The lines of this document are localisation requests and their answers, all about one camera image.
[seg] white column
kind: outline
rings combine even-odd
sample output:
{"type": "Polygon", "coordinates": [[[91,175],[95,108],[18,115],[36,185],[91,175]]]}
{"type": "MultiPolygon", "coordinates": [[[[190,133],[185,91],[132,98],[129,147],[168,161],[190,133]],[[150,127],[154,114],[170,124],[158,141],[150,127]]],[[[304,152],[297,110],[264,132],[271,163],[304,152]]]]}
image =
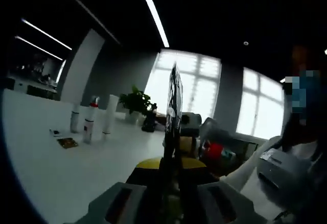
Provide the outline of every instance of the white column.
{"type": "Polygon", "coordinates": [[[91,29],[73,58],[61,92],[61,101],[79,104],[93,64],[104,44],[104,39],[91,29]]]}

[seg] black ceiling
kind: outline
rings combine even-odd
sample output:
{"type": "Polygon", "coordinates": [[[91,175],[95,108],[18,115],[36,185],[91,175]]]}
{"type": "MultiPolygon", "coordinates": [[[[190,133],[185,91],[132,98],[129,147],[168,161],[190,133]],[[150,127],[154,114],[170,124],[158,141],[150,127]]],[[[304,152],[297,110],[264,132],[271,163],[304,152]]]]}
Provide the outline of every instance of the black ceiling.
{"type": "MultiPolygon", "coordinates": [[[[95,28],[117,48],[164,47],[145,0],[80,0],[113,33],[111,37],[74,0],[31,0],[22,16],[70,47],[95,28]]],[[[291,47],[312,42],[327,48],[327,0],[153,0],[170,48],[221,58],[275,80],[289,74],[291,47]]],[[[65,47],[19,32],[63,58],[65,47]]]]}

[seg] green plant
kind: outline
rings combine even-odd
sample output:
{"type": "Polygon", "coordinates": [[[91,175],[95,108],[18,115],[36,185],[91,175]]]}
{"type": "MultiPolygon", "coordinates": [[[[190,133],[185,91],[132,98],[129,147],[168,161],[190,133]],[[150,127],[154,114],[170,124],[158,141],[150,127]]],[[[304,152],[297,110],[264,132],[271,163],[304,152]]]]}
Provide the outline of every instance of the green plant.
{"type": "Polygon", "coordinates": [[[150,97],[137,89],[135,85],[132,86],[132,93],[120,95],[119,102],[124,108],[129,109],[129,114],[136,111],[147,115],[148,107],[151,105],[150,97]]]}

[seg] white shirt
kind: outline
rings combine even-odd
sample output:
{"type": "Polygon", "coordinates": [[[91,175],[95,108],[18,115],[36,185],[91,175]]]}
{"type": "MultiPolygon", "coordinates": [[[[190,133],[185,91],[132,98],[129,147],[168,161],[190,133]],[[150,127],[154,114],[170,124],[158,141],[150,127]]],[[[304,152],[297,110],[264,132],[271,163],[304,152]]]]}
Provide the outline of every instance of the white shirt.
{"type": "MultiPolygon", "coordinates": [[[[253,202],[256,213],[267,220],[273,220],[281,212],[283,212],[284,209],[281,209],[273,202],[268,200],[264,192],[261,190],[258,174],[256,172],[256,164],[260,158],[260,155],[269,147],[278,142],[279,139],[280,136],[271,138],[260,146],[253,153],[253,155],[243,165],[241,165],[240,168],[230,173],[228,176],[220,178],[220,180],[226,182],[250,199],[253,202]]],[[[299,144],[292,147],[288,153],[291,153],[301,159],[308,159],[313,155],[316,147],[316,142],[299,144]]]]}

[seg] window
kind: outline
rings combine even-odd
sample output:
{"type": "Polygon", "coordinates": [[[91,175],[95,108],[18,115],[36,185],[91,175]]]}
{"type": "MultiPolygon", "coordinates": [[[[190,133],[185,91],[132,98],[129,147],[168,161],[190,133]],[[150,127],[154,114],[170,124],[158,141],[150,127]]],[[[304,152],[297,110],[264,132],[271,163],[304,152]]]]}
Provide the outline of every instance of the window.
{"type": "Polygon", "coordinates": [[[183,83],[183,112],[199,113],[202,121],[212,117],[220,76],[220,61],[212,57],[162,50],[145,89],[151,102],[157,103],[159,113],[166,113],[169,75],[175,62],[183,83]]]}
{"type": "Polygon", "coordinates": [[[237,133],[270,139],[282,132],[284,92],[281,84],[244,69],[237,133]]]}

